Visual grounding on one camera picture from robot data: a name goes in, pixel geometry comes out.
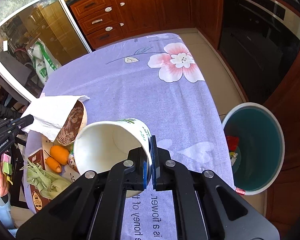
paper towel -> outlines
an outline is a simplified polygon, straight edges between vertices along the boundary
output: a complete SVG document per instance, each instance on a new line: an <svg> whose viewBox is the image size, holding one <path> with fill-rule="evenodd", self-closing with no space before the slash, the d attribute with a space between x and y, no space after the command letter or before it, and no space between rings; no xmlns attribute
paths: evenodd
<svg viewBox="0 0 300 240"><path fill-rule="evenodd" d="M54 141L77 100L84 102L88 99L87 96L36 98L21 116L24 117L31 114L34 117L34 121L22 130L27 133L30 130L42 133L50 141Z"/></svg>

white paper cup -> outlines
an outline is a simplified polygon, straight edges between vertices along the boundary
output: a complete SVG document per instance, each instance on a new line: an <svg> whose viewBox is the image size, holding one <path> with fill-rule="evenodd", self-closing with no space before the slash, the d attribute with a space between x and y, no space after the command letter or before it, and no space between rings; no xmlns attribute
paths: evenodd
<svg viewBox="0 0 300 240"><path fill-rule="evenodd" d="M140 120L127 118L87 125L74 141L74 160L80 175L86 171L109 171L128 157L130 150L142 147L147 157L147 183L151 176L150 131ZM140 191L127 191L126 197Z"/></svg>

drawer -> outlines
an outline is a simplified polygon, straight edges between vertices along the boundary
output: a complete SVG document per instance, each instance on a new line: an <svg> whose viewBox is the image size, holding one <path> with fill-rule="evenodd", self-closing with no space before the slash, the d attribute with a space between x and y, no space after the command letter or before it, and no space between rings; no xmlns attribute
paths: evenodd
<svg viewBox="0 0 300 240"><path fill-rule="evenodd" d="M78 21L83 33L88 35L100 29L118 23L114 10L106 12L104 9L97 11Z"/></svg>
<svg viewBox="0 0 300 240"><path fill-rule="evenodd" d="M123 33L119 23L113 24L109 27L112 27L112 30L108 32L105 30L106 28L103 28L86 36L91 47L96 49L111 42L123 39Z"/></svg>
<svg viewBox="0 0 300 240"><path fill-rule="evenodd" d="M80 0L72 5L70 8L77 20L82 19L94 12L97 12L106 7L111 7L110 0Z"/></svg>

plastic bag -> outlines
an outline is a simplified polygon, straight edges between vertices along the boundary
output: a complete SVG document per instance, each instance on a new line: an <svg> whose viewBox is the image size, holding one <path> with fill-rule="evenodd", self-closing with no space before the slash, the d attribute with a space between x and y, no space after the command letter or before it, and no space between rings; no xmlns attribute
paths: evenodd
<svg viewBox="0 0 300 240"><path fill-rule="evenodd" d="M28 49L28 54L33 62L34 69L43 84L47 82L49 75L52 72L61 67L61 64L52 56L51 52L40 39Z"/></svg>

metal screw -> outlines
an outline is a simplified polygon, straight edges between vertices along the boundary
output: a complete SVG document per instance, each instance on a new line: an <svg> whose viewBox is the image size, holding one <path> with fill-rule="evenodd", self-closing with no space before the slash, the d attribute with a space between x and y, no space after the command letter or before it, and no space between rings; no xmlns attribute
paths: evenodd
<svg viewBox="0 0 300 240"><path fill-rule="evenodd" d="M214 175L213 171L210 171L210 170L204 171L203 174L204 174L204 176L207 177L207 178L212 178L213 175Z"/></svg>
<svg viewBox="0 0 300 240"><path fill-rule="evenodd" d="M131 167L133 165L133 161L132 160L125 160L123 162L123 165L126 167Z"/></svg>
<svg viewBox="0 0 300 240"><path fill-rule="evenodd" d="M84 176L87 178L87 179L92 179L94 178L95 176L95 172L94 171L87 171Z"/></svg>
<svg viewBox="0 0 300 240"><path fill-rule="evenodd" d="M176 165L176 162L173 161L173 160L167 160L167 161L166 161L166 165L167 165L168 167L173 167L174 165Z"/></svg>

